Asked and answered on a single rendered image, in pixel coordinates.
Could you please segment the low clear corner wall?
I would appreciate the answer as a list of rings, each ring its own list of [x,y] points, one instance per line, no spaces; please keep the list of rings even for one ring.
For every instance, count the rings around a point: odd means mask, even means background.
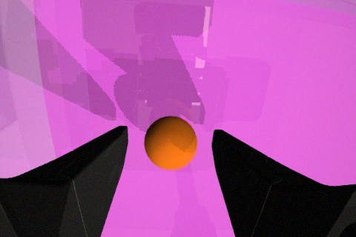
[[[356,16],[356,0],[280,0]],[[33,0],[0,0],[0,178],[56,159],[45,109]]]

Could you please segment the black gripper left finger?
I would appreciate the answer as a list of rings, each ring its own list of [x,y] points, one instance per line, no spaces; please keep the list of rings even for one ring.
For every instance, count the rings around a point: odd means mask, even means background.
[[[17,177],[0,178],[0,237],[100,237],[128,151],[119,125]]]

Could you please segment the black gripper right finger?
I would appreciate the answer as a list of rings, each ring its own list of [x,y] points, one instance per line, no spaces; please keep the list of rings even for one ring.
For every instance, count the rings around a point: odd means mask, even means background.
[[[339,237],[356,222],[356,184],[318,183],[224,130],[211,149],[235,237]]]

